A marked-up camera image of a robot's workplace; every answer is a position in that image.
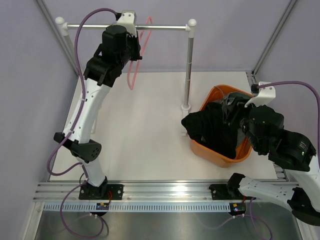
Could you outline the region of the grey shorts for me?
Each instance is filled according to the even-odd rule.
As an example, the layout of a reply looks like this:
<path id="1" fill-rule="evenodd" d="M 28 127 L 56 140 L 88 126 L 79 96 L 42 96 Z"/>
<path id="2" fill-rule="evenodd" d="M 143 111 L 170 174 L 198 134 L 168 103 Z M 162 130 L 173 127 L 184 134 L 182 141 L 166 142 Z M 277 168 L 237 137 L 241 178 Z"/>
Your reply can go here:
<path id="1" fill-rule="evenodd" d="M 226 94 L 221 101 L 222 119 L 224 122 L 233 121 L 245 104 L 252 98 L 251 95 L 240 91 Z"/>

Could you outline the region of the black shorts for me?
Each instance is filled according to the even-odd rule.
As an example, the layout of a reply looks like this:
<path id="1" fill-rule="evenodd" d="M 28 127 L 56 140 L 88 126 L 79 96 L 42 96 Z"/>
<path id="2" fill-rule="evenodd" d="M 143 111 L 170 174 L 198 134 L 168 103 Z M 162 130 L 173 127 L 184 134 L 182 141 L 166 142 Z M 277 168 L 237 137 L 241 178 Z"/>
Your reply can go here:
<path id="1" fill-rule="evenodd" d="M 243 136 L 235 126 L 224 123 L 223 106 L 209 102 L 204 110 L 189 113 L 181 120 L 187 134 L 198 144 L 227 158 L 236 158 L 236 148 Z"/>

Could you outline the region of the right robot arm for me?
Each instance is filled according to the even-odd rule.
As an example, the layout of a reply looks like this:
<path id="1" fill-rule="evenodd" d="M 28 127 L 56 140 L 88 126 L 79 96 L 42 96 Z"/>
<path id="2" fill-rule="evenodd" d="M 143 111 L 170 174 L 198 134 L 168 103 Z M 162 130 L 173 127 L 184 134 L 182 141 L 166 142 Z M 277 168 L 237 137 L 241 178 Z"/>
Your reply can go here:
<path id="1" fill-rule="evenodd" d="M 300 221 L 320 224 L 320 167 L 311 141 L 284 129 L 284 116 L 266 105 L 256 106 L 242 97 L 223 104 L 224 122 L 242 131 L 259 155 L 267 156 L 298 182 L 297 187 L 276 186 L 234 173 L 226 184 L 233 199 L 253 197 L 289 210 Z"/>

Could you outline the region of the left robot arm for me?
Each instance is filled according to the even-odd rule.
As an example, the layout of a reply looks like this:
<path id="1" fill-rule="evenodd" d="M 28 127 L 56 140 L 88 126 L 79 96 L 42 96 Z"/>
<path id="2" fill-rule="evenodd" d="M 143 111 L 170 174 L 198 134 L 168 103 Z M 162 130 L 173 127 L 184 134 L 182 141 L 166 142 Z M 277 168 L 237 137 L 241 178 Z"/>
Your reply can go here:
<path id="1" fill-rule="evenodd" d="M 102 145 L 91 139 L 92 128 L 102 102 L 115 80 L 129 61 L 141 60 L 137 31 L 130 32 L 121 25 L 108 26 L 102 32 L 102 42 L 84 70 L 84 93 L 80 96 L 71 122 L 54 135 L 83 165 L 87 182 L 80 188 L 81 199 L 103 199 L 108 192 L 108 179 L 102 171 L 98 156 Z"/>

